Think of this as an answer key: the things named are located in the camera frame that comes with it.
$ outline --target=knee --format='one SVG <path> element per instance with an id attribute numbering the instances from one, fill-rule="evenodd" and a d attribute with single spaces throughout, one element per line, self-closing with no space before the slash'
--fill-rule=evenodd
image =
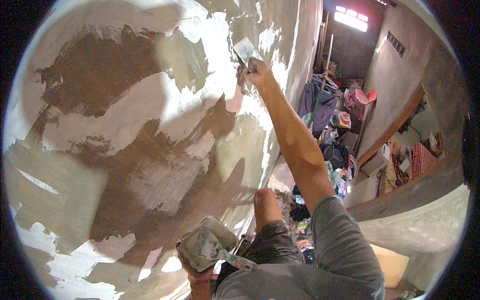
<path id="1" fill-rule="evenodd" d="M 269 188 L 259 189 L 255 193 L 255 202 L 263 202 L 269 199 L 276 199 L 275 193 Z"/>

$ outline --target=hand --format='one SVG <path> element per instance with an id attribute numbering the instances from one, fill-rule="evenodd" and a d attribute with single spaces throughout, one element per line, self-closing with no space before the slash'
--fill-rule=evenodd
<path id="1" fill-rule="evenodd" d="M 258 87 L 259 85 L 264 84 L 267 80 L 274 79 L 272 71 L 264 61 L 253 57 L 250 60 L 250 66 L 253 67 L 252 69 L 256 69 L 256 71 L 252 72 L 248 68 L 243 70 L 243 76 L 248 82 Z"/>
<path id="2" fill-rule="evenodd" d="M 213 276 L 213 266 L 209 267 L 203 272 L 198 272 L 190 265 L 188 259 L 181 255 L 180 252 L 178 252 L 178 258 L 180 259 L 183 269 L 188 273 L 188 281 L 190 281 L 190 284 L 210 284 L 210 280 Z"/>

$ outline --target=bright light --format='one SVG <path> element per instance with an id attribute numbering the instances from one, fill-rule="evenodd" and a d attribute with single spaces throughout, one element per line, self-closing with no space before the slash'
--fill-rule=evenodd
<path id="1" fill-rule="evenodd" d="M 366 15 L 363 15 L 363 14 L 359 13 L 358 17 L 359 17 L 360 20 L 368 22 L 368 17 Z"/>
<path id="2" fill-rule="evenodd" d="M 346 24 L 353 28 L 357 28 L 360 31 L 367 32 L 368 25 L 362 20 L 349 16 L 347 14 L 336 12 L 333 16 L 333 19 L 337 22 Z"/>
<path id="3" fill-rule="evenodd" d="M 357 12 L 356 12 L 356 11 L 353 11 L 353 10 L 347 10 L 347 14 L 351 15 L 352 17 L 356 17 L 356 16 L 357 16 Z"/>
<path id="4" fill-rule="evenodd" d="M 341 7 L 341 6 L 337 6 L 336 10 L 338 10 L 339 12 L 347 12 L 347 9 L 345 7 Z"/>

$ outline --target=person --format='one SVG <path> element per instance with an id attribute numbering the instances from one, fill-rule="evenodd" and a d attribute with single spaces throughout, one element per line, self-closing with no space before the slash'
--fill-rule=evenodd
<path id="1" fill-rule="evenodd" d="M 254 197 L 258 233 L 245 258 L 258 263 L 245 272 L 223 263 L 211 291 L 213 269 L 189 274 L 192 300 L 210 299 L 383 299 L 384 275 L 373 249 L 345 210 L 328 179 L 324 158 L 305 124 L 283 95 L 273 73 L 252 58 L 245 70 L 272 119 L 282 154 L 312 216 L 317 266 L 305 264 L 282 221 L 275 193 L 263 188 Z"/>

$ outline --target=red checkered cloth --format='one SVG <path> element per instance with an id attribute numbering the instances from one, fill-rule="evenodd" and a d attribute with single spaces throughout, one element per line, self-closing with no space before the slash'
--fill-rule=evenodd
<path id="1" fill-rule="evenodd" d="M 412 150 L 412 177 L 416 178 L 430 169 L 437 159 L 421 143 L 416 143 Z"/>

